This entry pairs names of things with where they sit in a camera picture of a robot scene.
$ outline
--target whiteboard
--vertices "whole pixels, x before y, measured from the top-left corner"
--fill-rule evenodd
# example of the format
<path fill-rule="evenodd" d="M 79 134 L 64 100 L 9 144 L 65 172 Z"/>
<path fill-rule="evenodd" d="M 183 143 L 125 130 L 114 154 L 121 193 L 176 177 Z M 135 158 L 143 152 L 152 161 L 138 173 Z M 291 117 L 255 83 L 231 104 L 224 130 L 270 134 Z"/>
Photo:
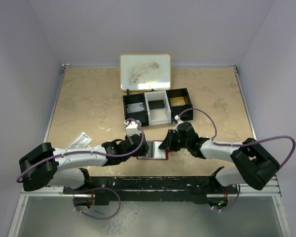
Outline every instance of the whiteboard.
<path fill-rule="evenodd" d="M 122 90 L 167 90 L 171 87 L 169 54 L 122 54 L 120 56 Z"/>

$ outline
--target white wall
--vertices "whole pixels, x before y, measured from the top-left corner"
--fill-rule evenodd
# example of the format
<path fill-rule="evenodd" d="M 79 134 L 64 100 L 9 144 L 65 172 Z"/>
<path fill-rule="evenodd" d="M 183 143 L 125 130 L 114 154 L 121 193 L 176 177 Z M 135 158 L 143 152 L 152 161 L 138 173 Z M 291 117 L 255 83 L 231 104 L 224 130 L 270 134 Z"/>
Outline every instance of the white wall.
<path fill-rule="evenodd" d="M 275 0 L 31 0 L 62 63 L 118 65 L 123 53 L 173 64 L 240 63 Z"/>
<path fill-rule="evenodd" d="M 18 160 L 43 141 L 61 65 L 28 0 L 0 0 L 0 237 L 21 185 Z"/>
<path fill-rule="evenodd" d="M 296 0 L 274 3 L 239 70 L 258 138 L 289 134 L 296 139 Z M 291 142 L 265 146 L 282 161 Z M 278 176 L 296 236 L 296 151 Z"/>

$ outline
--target purple cable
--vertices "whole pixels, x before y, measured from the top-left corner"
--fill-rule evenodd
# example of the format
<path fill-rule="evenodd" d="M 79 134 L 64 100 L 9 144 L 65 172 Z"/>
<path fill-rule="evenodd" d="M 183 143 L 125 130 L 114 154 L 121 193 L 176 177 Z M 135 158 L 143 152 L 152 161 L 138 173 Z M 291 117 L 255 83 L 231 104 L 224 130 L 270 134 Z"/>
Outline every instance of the purple cable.
<path fill-rule="evenodd" d="M 83 191 L 78 191 L 79 193 L 86 193 L 86 192 L 92 192 L 92 191 L 97 191 L 97 190 L 108 190 L 108 191 L 111 191 L 112 193 L 114 193 L 116 196 L 117 196 L 117 199 L 118 199 L 118 208 L 116 210 L 116 212 L 114 212 L 111 216 L 107 216 L 107 217 L 96 217 L 96 216 L 92 216 L 88 213 L 85 213 L 83 211 L 81 211 L 76 203 L 74 202 L 74 199 L 73 199 L 73 204 L 74 204 L 74 208 L 76 211 L 78 211 L 79 213 L 81 213 L 82 215 L 85 215 L 87 217 L 90 217 L 92 219 L 95 219 L 95 220 L 108 220 L 108 219 L 111 219 L 113 218 L 114 216 L 117 215 L 117 213 L 119 212 L 120 210 L 120 206 L 121 206 L 121 199 L 120 199 L 120 196 L 117 194 L 116 191 L 114 191 L 113 189 L 110 189 L 110 188 L 106 188 L 106 187 L 100 187 L 100 188 L 94 188 L 94 189 L 89 189 L 89 190 L 83 190 Z"/>
<path fill-rule="evenodd" d="M 145 134 L 144 134 L 144 130 L 143 128 L 140 126 L 140 124 L 132 119 L 132 118 L 128 118 L 126 121 L 133 121 L 135 122 L 137 125 L 138 125 L 138 128 L 140 129 L 140 131 L 142 132 L 142 139 L 140 140 L 140 143 L 138 145 L 137 148 L 135 148 L 133 151 L 129 152 L 129 153 L 126 153 L 126 154 L 121 154 L 121 155 L 113 155 L 113 154 L 106 154 L 106 153 L 102 153 L 102 152 L 97 152 L 97 151 L 93 151 L 92 153 L 93 154 L 98 154 L 98 155 L 102 155 L 102 156 L 107 156 L 107 157 L 126 157 L 126 156 L 129 156 L 133 153 L 135 153 L 136 151 L 138 151 L 142 144 L 144 143 L 144 140 L 145 140 Z M 23 178 L 29 171 L 31 171 L 32 169 L 36 168 L 37 166 L 51 160 L 51 159 L 55 159 L 55 158 L 59 158 L 61 156 L 67 156 L 67 155 L 75 155 L 75 154 L 90 154 L 90 151 L 75 151 L 75 152 L 66 152 L 64 153 L 63 155 L 62 154 L 58 154 L 58 155 L 55 155 L 55 156 L 51 156 L 51 157 L 48 157 L 48 158 L 45 158 L 45 159 L 42 159 L 41 161 L 33 164 L 31 167 L 27 168 L 25 171 L 23 171 L 16 179 L 16 182 L 17 183 L 22 183 L 23 181 L 21 180 L 21 178 Z"/>
<path fill-rule="evenodd" d="M 237 185 L 238 186 L 238 192 L 237 192 L 237 196 L 235 197 L 235 199 L 232 201 L 231 204 L 229 204 L 227 207 L 223 208 L 223 209 L 220 209 L 221 211 L 226 211 L 228 210 L 229 208 L 231 208 L 232 206 L 234 206 L 240 196 L 240 185 Z"/>
<path fill-rule="evenodd" d="M 214 141 L 214 138 L 216 138 L 217 136 L 217 127 L 216 127 L 216 124 L 215 122 L 213 121 L 213 119 L 203 110 L 200 110 L 200 109 L 196 109 L 196 108 L 190 108 L 190 109 L 186 109 L 184 110 L 183 112 L 181 112 L 179 114 L 179 117 L 184 114 L 185 112 L 187 111 L 190 111 L 190 110 L 197 110 L 203 114 L 205 114 L 209 120 L 212 122 L 213 126 L 214 126 L 214 130 L 215 130 L 215 134 L 214 136 L 211 138 L 213 144 L 215 144 L 216 146 L 233 146 L 233 147 L 249 147 L 249 146 L 254 146 L 254 145 L 258 145 L 260 143 L 263 143 L 263 142 L 268 142 L 268 141 L 273 141 L 273 140 L 277 140 L 277 139 L 283 139 L 283 138 L 287 138 L 287 139 L 290 139 L 292 141 L 292 149 L 291 151 L 289 152 L 289 154 L 287 155 L 287 157 L 285 158 L 285 160 L 281 163 L 280 165 L 280 168 L 282 168 L 287 162 L 288 160 L 291 158 L 292 154 L 294 153 L 294 150 L 296 148 L 296 141 L 293 137 L 291 136 L 287 136 L 287 135 L 281 135 L 281 136 L 275 136 L 275 137 L 269 137 L 269 138 L 265 138 L 265 139 L 262 139 L 262 140 L 258 140 L 258 141 L 255 141 L 255 142 L 250 142 L 250 143 L 247 143 L 247 144 L 231 144 L 231 143 L 217 143 Z"/>

